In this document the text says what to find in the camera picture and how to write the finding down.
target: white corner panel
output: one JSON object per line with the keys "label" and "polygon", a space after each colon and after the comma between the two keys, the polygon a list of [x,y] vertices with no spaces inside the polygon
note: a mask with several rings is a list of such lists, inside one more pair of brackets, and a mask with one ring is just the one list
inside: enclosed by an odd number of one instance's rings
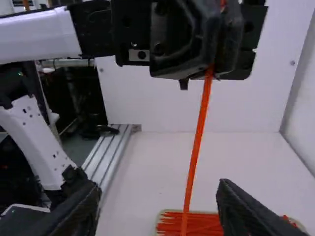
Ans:
{"label": "white corner panel", "polygon": [[[206,131],[279,131],[314,4],[267,1],[252,75],[245,81],[214,82]],[[114,58],[96,62],[110,123],[141,124],[144,131],[195,130],[201,81],[190,81],[188,91],[180,91],[177,81],[151,78],[146,67],[121,68]]]}

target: white panel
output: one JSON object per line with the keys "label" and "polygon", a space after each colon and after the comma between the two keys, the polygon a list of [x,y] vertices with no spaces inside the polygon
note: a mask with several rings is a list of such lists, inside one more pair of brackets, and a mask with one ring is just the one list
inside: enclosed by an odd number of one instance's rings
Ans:
{"label": "white panel", "polygon": [[0,64],[82,53],[69,11],[48,11],[0,19]]}
{"label": "white panel", "polygon": [[[269,0],[269,12],[246,81],[214,82],[206,131],[277,132],[315,2]],[[145,131],[194,131],[202,82],[180,91],[178,82],[152,79],[144,67],[119,68],[97,59],[110,123],[142,124]]]}
{"label": "white panel", "polygon": [[13,13],[11,0],[0,0],[0,16]]}
{"label": "white panel", "polygon": [[[182,209],[192,142],[191,133],[134,134],[102,208],[96,236],[152,236],[160,211]],[[218,211],[220,178],[229,178],[315,235],[315,179],[279,133],[206,133],[191,210]]]}
{"label": "white panel", "polygon": [[283,131],[315,176],[315,14],[294,79]]}

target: floor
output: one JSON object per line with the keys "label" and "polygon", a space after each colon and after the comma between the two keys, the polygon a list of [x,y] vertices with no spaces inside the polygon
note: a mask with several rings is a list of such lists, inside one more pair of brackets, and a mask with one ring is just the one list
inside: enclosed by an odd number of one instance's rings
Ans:
{"label": "floor", "polygon": [[[102,208],[97,236],[153,235],[158,213],[181,209],[191,133],[132,136]],[[315,235],[315,179],[278,133],[206,133],[191,210],[217,211],[220,178],[229,178],[279,215]]]}
{"label": "floor", "polygon": [[84,163],[96,142],[97,139],[83,139],[79,133],[76,133],[71,137],[62,138],[64,151],[78,166],[81,166]]}

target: black mount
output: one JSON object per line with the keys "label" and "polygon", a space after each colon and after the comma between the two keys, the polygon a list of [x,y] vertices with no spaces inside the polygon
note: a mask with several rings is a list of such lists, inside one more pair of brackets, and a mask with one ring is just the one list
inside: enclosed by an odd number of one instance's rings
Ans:
{"label": "black mount", "polygon": [[68,6],[82,57],[115,55],[119,66],[150,67],[153,77],[244,80],[252,71],[265,0],[94,0]]}
{"label": "black mount", "polygon": [[224,236],[306,236],[228,179],[220,179],[217,203]]}

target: orange stick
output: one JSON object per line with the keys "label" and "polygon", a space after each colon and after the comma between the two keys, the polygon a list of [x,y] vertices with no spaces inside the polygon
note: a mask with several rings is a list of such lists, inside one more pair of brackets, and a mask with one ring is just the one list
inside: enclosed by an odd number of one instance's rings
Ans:
{"label": "orange stick", "polygon": [[183,216],[182,216],[183,218],[182,218],[182,226],[181,226],[181,236],[186,236],[186,232],[187,232],[187,220],[188,220],[189,206],[190,206],[190,201],[191,201],[192,186],[193,186],[193,181],[194,181],[195,172],[196,172],[196,166],[197,166],[197,161],[198,161],[198,155],[199,155],[199,150],[200,150],[203,129],[204,129],[205,120],[207,116],[207,109],[208,109],[209,98],[210,98],[210,93],[211,93],[212,77],[213,77],[213,66],[210,66],[209,69],[206,71],[206,75],[205,75],[197,129],[196,129],[195,139],[193,142],[193,148],[191,152],[191,159],[190,159],[190,166],[189,166],[185,201],[184,201],[184,210],[183,210]]}

